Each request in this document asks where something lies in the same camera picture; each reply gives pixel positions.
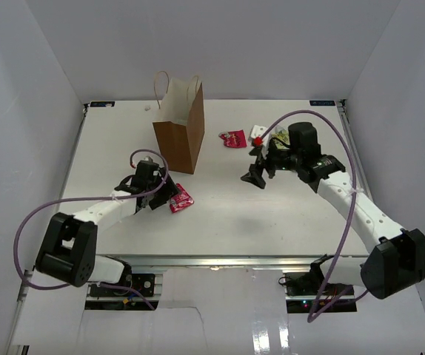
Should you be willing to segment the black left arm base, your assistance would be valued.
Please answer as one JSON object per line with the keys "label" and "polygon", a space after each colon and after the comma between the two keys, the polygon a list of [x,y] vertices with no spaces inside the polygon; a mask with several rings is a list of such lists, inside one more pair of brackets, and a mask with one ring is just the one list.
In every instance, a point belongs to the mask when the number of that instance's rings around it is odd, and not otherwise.
{"label": "black left arm base", "polygon": [[143,297],[152,297],[155,288],[154,274],[127,274],[123,275],[116,284],[107,282],[91,284],[88,295],[90,297],[130,297],[138,298],[138,295],[131,291],[136,290]]}

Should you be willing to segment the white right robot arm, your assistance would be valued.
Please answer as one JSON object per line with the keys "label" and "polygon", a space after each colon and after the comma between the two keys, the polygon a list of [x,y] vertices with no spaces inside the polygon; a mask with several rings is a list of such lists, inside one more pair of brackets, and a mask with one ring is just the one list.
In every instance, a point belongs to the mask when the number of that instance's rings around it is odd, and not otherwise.
{"label": "white right robot arm", "polygon": [[293,295],[325,295],[344,284],[364,287],[382,300],[425,279],[425,235],[419,229],[405,229],[353,188],[345,166],[322,153],[310,122],[289,125],[288,143],[264,137],[265,131],[263,126],[251,129],[250,155],[255,162],[241,180],[263,189],[263,173],[273,178],[278,170],[295,172],[342,217],[352,218],[351,227],[369,253],[365,258],[339,257],[336,263],[331,255],[320,257],[305,275],[288,283]]}

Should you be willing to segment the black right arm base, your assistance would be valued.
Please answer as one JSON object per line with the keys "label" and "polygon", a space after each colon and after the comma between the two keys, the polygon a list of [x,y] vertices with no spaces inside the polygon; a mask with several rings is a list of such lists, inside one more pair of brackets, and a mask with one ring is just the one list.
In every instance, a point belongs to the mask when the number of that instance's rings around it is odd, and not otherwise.
{"label": "black right arm base", "polygon": [[[285,290],[285,300],[288,314],[308,314],[313,301],[320,288],[317,283],[308,275],[308,272],[288,272],[278,279],[278,284]],[[331,303],[347,285],[340,283],[328,284],[320,297],[319,311],[325,305]],[[328,308],[326,313],[353,313],[357,311],[354,288],[350,286],[344,296]]]}

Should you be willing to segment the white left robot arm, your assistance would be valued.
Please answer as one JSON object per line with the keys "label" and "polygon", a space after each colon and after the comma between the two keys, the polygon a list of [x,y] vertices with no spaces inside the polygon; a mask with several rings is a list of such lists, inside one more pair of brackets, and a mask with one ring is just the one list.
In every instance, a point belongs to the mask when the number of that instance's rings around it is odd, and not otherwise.
{"label": "white left robot arm", "polygon": [[50,219],[36,270],[75,287],[106,283],[114,294],[126,294],[132,277],[124,272],[125,263],[97,254],[99,235],[144,208],[167,204],[178,193],[167,168],[141,160],[106,200],[74,214],[58,212]]}

